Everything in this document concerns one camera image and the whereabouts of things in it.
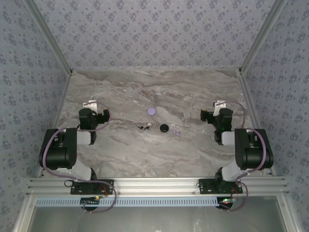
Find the black controller board with light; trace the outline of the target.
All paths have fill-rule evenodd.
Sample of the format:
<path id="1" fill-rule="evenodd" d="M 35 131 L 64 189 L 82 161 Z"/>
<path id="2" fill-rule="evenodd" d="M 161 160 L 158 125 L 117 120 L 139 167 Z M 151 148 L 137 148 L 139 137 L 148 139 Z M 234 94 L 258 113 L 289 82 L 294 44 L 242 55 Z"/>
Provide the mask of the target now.
<path id="1" fill-rule="evenodd" d="M 217 201 L 218 201 L 218 209 L 223 209 L 223 210 L 230 210 L 231 207 L 233 206 L 233 203 L 236 201 L 237 199 L 234 198 L 228 198 L 228 197 L 217 197 Z"/>
<path id="2" fill-rule="evenodd" d="M 86 211 L 93 211 L 98 208 L 100 199 L 97 197 L 81 198 L 80 205 Z"/>

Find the grey metal panel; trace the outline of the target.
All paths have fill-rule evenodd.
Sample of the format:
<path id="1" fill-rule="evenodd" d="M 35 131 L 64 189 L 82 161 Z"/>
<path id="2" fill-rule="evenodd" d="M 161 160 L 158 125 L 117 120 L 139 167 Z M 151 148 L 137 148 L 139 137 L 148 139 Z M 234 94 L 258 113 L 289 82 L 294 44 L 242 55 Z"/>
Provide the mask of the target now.
<path id="1" fill-rule="evenodd" d="M 28 232 L 287 232 L 277 209 L 119 207 L 87 214 L 81 208 L 38 207 Z"/>

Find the aluminium table side rail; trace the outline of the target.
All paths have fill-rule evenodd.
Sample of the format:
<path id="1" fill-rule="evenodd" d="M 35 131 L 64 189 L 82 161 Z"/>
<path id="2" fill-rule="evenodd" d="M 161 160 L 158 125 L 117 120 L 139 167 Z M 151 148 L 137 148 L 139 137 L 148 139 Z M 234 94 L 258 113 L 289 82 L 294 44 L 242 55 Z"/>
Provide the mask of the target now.
<path id="1" fill-rule="evenodd" d="M 242 73 L 237 70 L 237 77 L 239 79 L 239 85 L 241 87 L 243 98 L 246 103 L 246 109 L 248 110 L 248 115 L 252 124 L 253 129 L 262 129 L 260 120 L 258 118 L 256 109 L 254 107 L 253 99 L 250 95 L 250 90 L 248 87 L 248 84 L 246 82 L 245 77 L 242 75 Z M 276 172 L 274 170 L 274 167 L 272 166 L 269 169 L 264 169 L 261 171 L 255 171 L 252 173 L 247 174 L 246 176 L 254 176 L 254 175 L 261 175 L 261 176 L 276 176 Z"/>

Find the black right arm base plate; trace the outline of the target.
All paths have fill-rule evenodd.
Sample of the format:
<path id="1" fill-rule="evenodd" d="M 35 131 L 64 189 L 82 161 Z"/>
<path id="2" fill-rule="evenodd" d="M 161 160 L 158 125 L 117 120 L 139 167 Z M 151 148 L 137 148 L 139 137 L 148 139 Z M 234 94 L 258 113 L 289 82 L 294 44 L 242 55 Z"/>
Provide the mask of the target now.
<path id="1" fill-rule="evenodd" d="M 243 193 L 242 187 L 239 187 L 235 182 L 226 182 L 215 179 L 199 179 L 197 186 L 200 194 L 234 194 Z"/>

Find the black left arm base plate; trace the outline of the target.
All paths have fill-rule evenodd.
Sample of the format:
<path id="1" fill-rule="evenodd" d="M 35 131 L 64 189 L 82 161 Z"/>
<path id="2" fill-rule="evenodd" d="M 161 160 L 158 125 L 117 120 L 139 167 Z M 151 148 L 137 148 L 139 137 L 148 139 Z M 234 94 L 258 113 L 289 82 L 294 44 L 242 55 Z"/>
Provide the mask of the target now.
<path id="1" fill-rule="evenodd" d="M 71 195 L 113 195 L 114 180 L 102 179 L 100 183 L 75 182 L 72 180 L 65 181 L 64 185 L 70 188 Z"/>

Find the aluminium mounting rail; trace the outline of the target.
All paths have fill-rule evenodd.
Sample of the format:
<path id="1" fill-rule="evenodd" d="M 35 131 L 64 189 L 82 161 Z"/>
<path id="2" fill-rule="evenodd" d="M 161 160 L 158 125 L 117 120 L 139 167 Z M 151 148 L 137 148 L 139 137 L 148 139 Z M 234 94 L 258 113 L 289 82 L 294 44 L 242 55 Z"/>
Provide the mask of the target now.
<path id="1" fill-rule="evenodd" d="M 112 178 L 116 192 L 121 197 L 188 197 L 199 196 L 197 177 L 137 177 Z M 63 178 L 32 178 L 29 180 L 27 195 L 69 196 L 70 189 L 64 186 Z M 289 194 L 290 190 L 284 177 L 247 176 L 241 179 L 250 196 L 275 196 Z"/>

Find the aluminium frame post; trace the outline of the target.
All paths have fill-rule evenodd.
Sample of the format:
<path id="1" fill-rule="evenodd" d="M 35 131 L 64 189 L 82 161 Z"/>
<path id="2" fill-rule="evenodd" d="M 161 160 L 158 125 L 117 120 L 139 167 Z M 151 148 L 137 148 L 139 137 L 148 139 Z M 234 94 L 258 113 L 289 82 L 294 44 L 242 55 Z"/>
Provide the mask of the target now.
<path id="1" fill-rule="evenodd" d="M 46 42 L 50 46 L 51 50 L 53 51 L 55 57 L 57 58 L 60 66 L 62 67 L 63 71 L 71 75 L 71 68 L 69 63 L 67 62 L 65 55 L 61 51 L 54 35 L 52 34 L 51 30 L 49 29 L 43 15 L 41 14 L 37 4 L 34 0 L 23 0 L 24 4 L 27 6 L 30 14 L 32 15 L 34 21 L 36 22 L 37 26 L 39 27 L 40 31 L 42 32 Z"/>
<path id="2" fill-rule="evenodd" d="M 272 27 L 275 25 L 280 13 L 282 12 L 287 0 L 274 0 L 269 12 L 266 14 L 263 23 L 255 36 L 252 45 L 250 46 L 242 65 L 239 68 L 239 72 L 242 76 L 246 74 L 251 66 L 254 58 L 256 57 L 259 49 L 262 47 Z"/>

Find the aluminium lower frame bar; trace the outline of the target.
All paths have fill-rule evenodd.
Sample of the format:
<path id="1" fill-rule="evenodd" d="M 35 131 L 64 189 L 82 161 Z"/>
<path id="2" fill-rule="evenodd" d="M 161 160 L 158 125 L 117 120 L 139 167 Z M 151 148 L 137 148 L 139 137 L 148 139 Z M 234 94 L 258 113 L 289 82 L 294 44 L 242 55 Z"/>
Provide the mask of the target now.
<path id="1" fill-rule="evenodd" d="M 291 196 L 280 194 L 277 201 L 287 232 L 302 232 Z"/>
<path id="2" fill-rule="evenodd" d="M 35 209 L 36 197 L 26 196 L 12 232 L 27 232 Z"/>

